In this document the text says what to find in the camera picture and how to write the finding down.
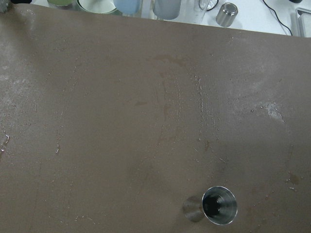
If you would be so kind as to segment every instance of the stainless steel cup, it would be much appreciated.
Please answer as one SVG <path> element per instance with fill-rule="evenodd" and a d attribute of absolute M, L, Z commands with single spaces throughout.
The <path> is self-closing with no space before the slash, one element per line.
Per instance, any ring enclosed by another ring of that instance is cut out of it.
<path fill-rule="evenodd" d="M 230 27 L 237 14 L 237 6 L 233 3 L 226 2 L 221 6 L 216 16 L 216 22 L 222 27 Z"/>
<path fill-rule="evenodd" d="M 202 199 L 188 198 L 183 204 L 183 211 L 192 222 L 198 222 L 206 216 L 212 223 L 226 225 L 236 217 L 238 206 L 229 189 L 216 186 L 209 188 Z"/>

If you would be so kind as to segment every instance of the brown tabletop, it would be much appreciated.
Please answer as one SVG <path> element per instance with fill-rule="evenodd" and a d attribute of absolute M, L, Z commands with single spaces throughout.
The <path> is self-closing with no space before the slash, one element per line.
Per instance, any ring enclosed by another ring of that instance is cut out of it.
<path fill-rule="evenodd" d="M 310 62 L 310 39 L 15 5 L 0 232 L 310 232 Z M 233 223 L 187 220 L 216 185 Z"/>

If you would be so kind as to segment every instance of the cable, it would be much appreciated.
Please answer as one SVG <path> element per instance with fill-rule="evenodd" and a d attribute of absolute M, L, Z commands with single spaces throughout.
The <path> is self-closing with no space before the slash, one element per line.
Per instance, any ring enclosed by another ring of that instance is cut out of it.
<path fill-rule="evenodd" d="M 285 24 L 283 24 L 283 23 L 281 22 L 281 20 L 278 18 L 276 11 L 275 11 L 273 8 L 271 8 L 270 6 L 268 6 L 268 4 L 265 2 L 265 0 L 262 0 L 262 1 L 263 1 L 263 3 L 264 3 L 270 10 L 272 10 L 272 11 L 274 12 L 274 14 L 276 15 L 276 18 L 277 18 L 278 22 L 279 22 L 280 24 L 282 24 L 285 28 L 287 28 L 288 31 L 290 32 L 290 34 L 293 35 L 291 29 L 290 29 L 289 27 L 287 27 Z"/>
<path fill-rule="evenodd" d="M 207 9 L 206 11 L 211 11 L 212 9 L 214 9 L 217 6 L 218 2 L 219 2 L 219 0 L 217 0 L 216 4 L 212 8 Z"/>

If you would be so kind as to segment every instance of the green container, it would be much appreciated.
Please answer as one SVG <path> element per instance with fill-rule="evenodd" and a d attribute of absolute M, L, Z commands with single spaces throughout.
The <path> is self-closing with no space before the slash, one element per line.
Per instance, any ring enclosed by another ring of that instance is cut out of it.
<path fill-rule="evenodd" d="M 68 6 L 73 2 L 74 0 L 48 0 L 48 3 L 53 4 L 55 6 Z"/>

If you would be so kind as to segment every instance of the clear glass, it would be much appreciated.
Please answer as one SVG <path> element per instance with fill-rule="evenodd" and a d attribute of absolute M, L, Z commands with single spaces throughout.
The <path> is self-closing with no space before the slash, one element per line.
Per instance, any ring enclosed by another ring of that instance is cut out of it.
<path fill-rule="evenodd" d="M 142 0 L 113 0 L 113 3 L 124 15 L 131 16 L 140 10 Z"/>
<path fill-rule="evenodd" d="M 181 0 L 155 0 L 153 13 L 157 19 L 172 20 L 178 17 Z"/>
<path fill-rule="evenodd" d="M 210 0 L 182 0 L 178 22 L 201 24 Z"/>

